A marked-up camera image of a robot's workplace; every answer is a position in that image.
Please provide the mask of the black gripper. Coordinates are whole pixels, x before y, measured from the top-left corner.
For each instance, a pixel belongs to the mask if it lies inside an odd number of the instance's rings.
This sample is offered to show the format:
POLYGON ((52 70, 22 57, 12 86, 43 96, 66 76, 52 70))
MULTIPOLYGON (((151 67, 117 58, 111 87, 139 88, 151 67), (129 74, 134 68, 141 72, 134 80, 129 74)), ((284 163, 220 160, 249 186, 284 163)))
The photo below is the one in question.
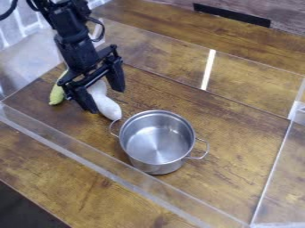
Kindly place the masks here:
POLYGON ((64 99, 75 100, 82 108, 92 114, 98 113, 98 107, 87 89, 95 82, 106 77, 111 88, 117 92, 126 90, 126 78, 123 61, 119 58, 117 45, 109 45, 102 50, 84 52, 70 48, 70 39, 62 35, 55 36, 67 69, 62 73, 58 84, 64 91, 64 99))

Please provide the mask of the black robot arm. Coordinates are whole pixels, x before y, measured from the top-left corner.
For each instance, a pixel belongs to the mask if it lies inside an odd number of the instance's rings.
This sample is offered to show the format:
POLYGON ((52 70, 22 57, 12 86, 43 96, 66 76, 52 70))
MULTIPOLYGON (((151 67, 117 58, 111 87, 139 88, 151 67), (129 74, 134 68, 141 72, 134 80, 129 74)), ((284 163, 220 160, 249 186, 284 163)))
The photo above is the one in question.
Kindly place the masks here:
POLYGON ((103 39, 105 30, 90 38, 86 23, 94 22, 105 28, 103 23, 91 17, 86 0, 27 0, 30 7, 40 12, 51 27, 56 30, 54 37, 68 70, 58 81, 66 98, 79 103, 84 110, 98 112, 98 106, 87 88, 106 77, 117 92, 126 90, 123 59, 117 52, 117 45, 109 45, 98 51, 92 45, 103 39))

